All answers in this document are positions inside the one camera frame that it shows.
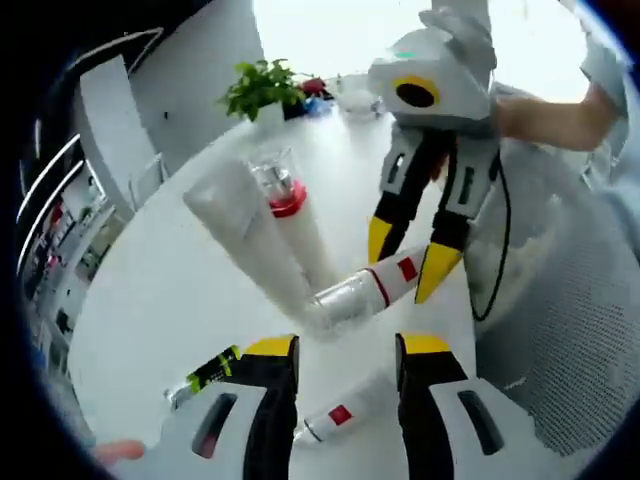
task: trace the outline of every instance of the wire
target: wire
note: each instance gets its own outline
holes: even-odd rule
[[[500,256],[500,266],[498,267],[498,277],[496,278],[496,283],[493,287],[493,292],[491,293],[491,298],[489,298],[489,302],[487,303],[487,308],[485,308],[482,315],[478,315],[478,311],[476,307],[473,305],[473,301],[471,301],[471,313],[473,314],[473,318],[477,322],[483,322],[487,319],[491,310],[493,310],[493,305],[496,301],[496,297],[498,296],[498,291],[500,290],[500,284],[502,283],[502,275],[504,274],[504,265],[507,261],[507,252],[509,251],[509,242],[511,238],[511,196],[509,195],[509,187],[507,187],[507,179],[504,174],[504,168],[502,167],[502,160],[500,159],[500,153],[496,157],[496,163],[498,166],[498,174],[500,175],[500,181],[502,182],[502,189],[504,191],[504,202],[507,207],[507,217],[504,228],[504,242],[502,245],[502,254]]]

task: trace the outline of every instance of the white round table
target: white round table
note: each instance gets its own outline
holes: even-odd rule
[[[391,123],[389,115],[350,123],[334,111],[287,122],[278,139],[293,149],[340,275],[366,265],[368,221],[379,200]],[[213,163],[255,143],[253,126],[243,123],[190,159],[136,214],[98,271],[77,321],[69,367],[99,442],[128,437],[152,445],[168,414],[165,388],[231,344],[245,348],[262,337],[299,329],[231,263],[182,199]],[[426,189],[403,248],[428,241],[439,197],[435,185]],[[296,332],[301,335],[299,415],[326,406],[378,366],[391,370],[398,331],[443,335],[464,368],[475,372],[462,266],[425,305],[413,305],[412,297],[333,343]],[[392,407],[318,451],[298,450],[291,478],[407,474]]]

